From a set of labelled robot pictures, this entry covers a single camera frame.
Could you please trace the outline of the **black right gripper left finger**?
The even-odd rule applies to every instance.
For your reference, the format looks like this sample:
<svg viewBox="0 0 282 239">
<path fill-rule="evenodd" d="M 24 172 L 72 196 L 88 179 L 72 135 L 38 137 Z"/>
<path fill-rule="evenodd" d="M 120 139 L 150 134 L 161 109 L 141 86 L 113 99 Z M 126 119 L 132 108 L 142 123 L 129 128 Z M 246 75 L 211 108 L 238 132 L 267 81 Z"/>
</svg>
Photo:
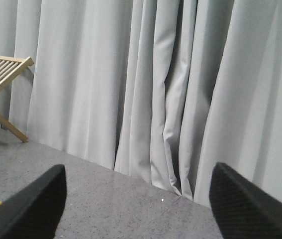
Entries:
<svg viewBox="0 0 282 239">
<path fill-rule="evenodd" d="M 0 204 L 0 239 L 54 238 L 66 197 L 66 169 L 57 164 Z"/>
</svg>

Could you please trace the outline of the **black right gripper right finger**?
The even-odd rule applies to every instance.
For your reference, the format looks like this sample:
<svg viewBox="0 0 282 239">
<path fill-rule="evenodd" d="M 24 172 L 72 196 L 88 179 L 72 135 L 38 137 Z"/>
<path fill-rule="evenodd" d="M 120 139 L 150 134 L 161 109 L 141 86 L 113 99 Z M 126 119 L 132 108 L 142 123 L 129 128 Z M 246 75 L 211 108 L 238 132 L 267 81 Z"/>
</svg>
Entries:
<svg viewBox="0 0 282 239">
<path fill-rule="evenodd" d="M 209 200 L 225 239 L 282 239 L 282 203 L 225 163 L 216 163 Z"/>
</svg>

